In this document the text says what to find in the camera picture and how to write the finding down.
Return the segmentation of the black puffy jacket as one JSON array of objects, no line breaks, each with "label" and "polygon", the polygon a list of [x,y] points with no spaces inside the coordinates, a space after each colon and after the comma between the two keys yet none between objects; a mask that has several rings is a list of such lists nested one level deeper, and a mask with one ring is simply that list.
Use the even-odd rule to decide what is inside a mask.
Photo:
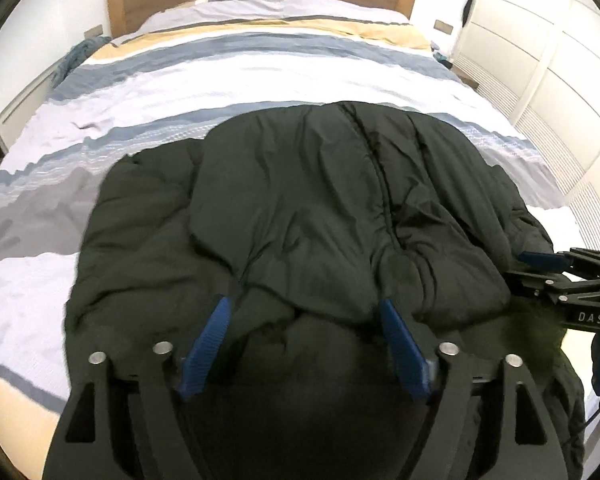
[{"label": "black puffy jacket", "polygon": [[[66,305],[53,479],[577,479],[583,388],[514,296],[553,251],[506,172],[437,118],[361,102],[242,114],[120,159]],[[232,319],[192,400],[182,364]],[[428,361],[401,388],[390,299]]]}]

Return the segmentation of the white wardrobe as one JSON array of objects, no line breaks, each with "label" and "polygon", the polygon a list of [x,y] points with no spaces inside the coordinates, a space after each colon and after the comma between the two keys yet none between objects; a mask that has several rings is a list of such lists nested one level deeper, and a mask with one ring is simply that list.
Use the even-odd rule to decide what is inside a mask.
[{"label": "white wardrobe", "polygon": [[600,9],[474,0],[454,61],[541,152],[584,244],[600,249]]}]

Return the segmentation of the striped bed duvet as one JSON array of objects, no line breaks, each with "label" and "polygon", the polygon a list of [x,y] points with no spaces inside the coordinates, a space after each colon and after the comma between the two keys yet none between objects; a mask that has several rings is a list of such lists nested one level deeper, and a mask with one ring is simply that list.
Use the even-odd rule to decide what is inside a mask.
[{"label": "striped bed duvet", "polygon": [[259,18],[129,34],[53,90],[0,175],[0,378],[46,411],[64,408],[64,307],[99,183],[118,159],[253,110],[336,101],[448,122],[510,175],[557,249],[582,243],[538,149],[411,23]]}]

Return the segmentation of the white bedside cabinet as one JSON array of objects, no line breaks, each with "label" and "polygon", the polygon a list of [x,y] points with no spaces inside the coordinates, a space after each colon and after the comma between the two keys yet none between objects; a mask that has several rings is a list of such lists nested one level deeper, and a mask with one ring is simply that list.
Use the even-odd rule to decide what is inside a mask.
[{"label": "white bedside cabinet", "polygon": [[64,58],[58,58],[45,67],[0,112],[0,175],[9,169],[12,152],[18,152],[23,133],[56,88],[64,62]]}]

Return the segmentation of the teal crumpled cloth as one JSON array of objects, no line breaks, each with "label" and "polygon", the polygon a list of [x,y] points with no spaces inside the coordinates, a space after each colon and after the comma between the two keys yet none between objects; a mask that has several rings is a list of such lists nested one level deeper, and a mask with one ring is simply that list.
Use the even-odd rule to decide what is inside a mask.
[{"label": "teal crumpled cloth", "polygon": [[59,61],[52,77],[52,88],[57,88],[67,77],[106,44],[109,44],[110,36],[94,36],[83,39],[73,46],[69,52]]}]

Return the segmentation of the wall socket plate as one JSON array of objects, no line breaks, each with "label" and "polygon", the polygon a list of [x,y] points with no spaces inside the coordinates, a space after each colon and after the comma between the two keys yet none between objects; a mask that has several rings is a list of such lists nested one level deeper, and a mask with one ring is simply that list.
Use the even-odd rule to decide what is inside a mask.
[{"label": "wall socket plate", "polygon": [[95,38],[98,36],[102,36],[103,33],[104,33],[104,30],[102,29],[102,25],[97,25],[97,26],[90,28],[89,30],[86,30],[84,32],[84,38],[85,39]]}]

